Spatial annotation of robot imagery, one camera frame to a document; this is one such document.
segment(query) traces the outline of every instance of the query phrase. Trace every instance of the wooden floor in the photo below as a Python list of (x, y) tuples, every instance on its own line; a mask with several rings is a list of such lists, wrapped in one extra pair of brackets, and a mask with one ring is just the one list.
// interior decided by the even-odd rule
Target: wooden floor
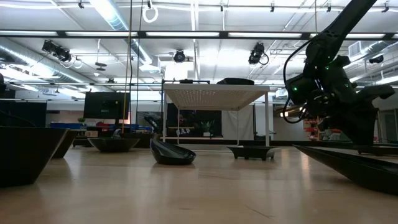
[(0, 189), (1, 224), (397, 220), (398, 197), (358, 187), (292, 148), (266, 162), (199, 152), (194, 165), (174, 167), (156, 164), (149, 150), (80, 147), (52, 160), (34, 185)]

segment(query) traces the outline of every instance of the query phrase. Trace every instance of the white table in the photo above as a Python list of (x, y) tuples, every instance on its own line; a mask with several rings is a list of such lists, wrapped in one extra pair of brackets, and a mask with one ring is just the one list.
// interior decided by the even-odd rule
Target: white table
[[(164, 84), (163, 142), (166, 140), (167, 96), (180, 110), (226, 110), (237, 111), (264, 95), (266, 107), (266, 146), (269, 146), (269, 86), (256, 85), (209, 85), (209, 84)], [(239, 144), (239, 122), (237, 140)]]

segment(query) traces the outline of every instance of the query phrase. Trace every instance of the black robotic arm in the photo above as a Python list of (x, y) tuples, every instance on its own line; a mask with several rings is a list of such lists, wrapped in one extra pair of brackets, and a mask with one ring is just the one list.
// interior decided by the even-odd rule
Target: black robotic arm
[[(305, 104), (306, 113), (325, 118), (320, 128), (338, 128), (356, 145), (362, 146), (373, 143), (377, 109), (372, 100), (388, 98), (395, 91), (389, 85), (380, 85), (367, 86), (357, 93), (356, 83), (349, 81), (343, 69), (351, 63), (349, 58), (336, 55), (346, 36), (375, 2), (352, 0), (325, 30), (297, 49), (284, 67), (285, 86), (289, 93), (285, 109), (290, 99), (296, 105)], [(307, 44), (303, 73), (286, 80), (288, 61)]]

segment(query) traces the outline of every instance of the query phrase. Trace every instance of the perforated white tabletop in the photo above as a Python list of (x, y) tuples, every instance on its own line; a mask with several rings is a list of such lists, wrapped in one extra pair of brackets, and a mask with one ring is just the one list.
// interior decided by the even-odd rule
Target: perforated white tabletop
[(180, 110), (239, 111), (269, 91), (269, 86), (164, 84), (164, 91)]

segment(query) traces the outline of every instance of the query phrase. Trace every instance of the monitor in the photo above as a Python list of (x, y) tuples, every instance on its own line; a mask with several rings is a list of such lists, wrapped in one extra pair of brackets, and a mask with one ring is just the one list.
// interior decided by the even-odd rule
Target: monitor
[(130, 94), (126, 94), (126, 106), (124, 106), (125, 93), (98, 92), (86, 93), (84, 118), (97, 119), (128, 119)]

